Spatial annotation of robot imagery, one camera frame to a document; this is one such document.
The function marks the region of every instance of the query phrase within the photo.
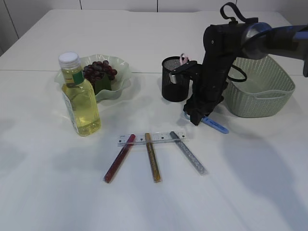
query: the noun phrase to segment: green basket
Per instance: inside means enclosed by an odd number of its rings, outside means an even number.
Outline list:
[[[295,90],[289,75],[266,56],[260,60],[237,58],[234,65],[247,74],[247,81],[229,81],[224,97],[229,110],[240,117],[273,116],[279,112]],[[229,76],[241,79],[242,74],[231,68]]]

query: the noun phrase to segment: red glitter tube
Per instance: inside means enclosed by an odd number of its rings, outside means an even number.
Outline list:
[[[136,136],[134,134],[131,134],[129,139],[127,140],[127,143],[134,142],[135,138],[136,138]],[[104,181],[106,183],[109,183],[112,180],[112,178],[114,177],[116,171],[119,169],[119,167],[121,166],[121,163],[123,162],[125,156],[127,155],[128,151],[130,150],[131,146],[133,146],[133,144],[126,144],[122,148],[120,153],[117,155],[115,161],[112,163],[112,165],[109,168],[108,172],[104,176]]]

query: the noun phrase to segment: bunch of grapes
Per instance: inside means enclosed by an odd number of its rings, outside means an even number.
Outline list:
[[[84,77],[92,84],[94,89],[95,81],[102,79],[106,74],[110,81],[115,80],[115,75],[117,74],[117,71],[112,69],[112,67],[109,65],[108,60],[103,62],[93,62],[92,64],[85,66],[83,69]]]

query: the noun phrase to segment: bottle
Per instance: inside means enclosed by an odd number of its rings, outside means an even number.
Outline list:
[[[88,136],[101,127],[93,87],[83,76],[78,54],[61,54],[59,64],[65,80],[63,97],[73,127],[80,136]]]

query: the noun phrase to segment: pen holder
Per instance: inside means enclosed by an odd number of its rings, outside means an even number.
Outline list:
[[[181,102],[188,96],[189,78],[183,74],[172,76],[170,73],[180,66],[180,57],[172,56],[162,62],[162,96],[171,102]]]

